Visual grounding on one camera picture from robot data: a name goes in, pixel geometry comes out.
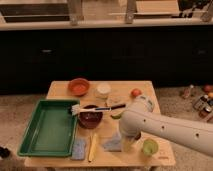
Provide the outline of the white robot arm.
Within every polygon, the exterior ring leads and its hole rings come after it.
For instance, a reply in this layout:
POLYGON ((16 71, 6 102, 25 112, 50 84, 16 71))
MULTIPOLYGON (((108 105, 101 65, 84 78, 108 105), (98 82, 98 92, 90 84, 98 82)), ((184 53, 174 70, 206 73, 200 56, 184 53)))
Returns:
POLYGON ((119 121, 123 137, 146 132, 213 157, 213 124, 154 114, 154 103, 137 96, 124 110, 119 121))

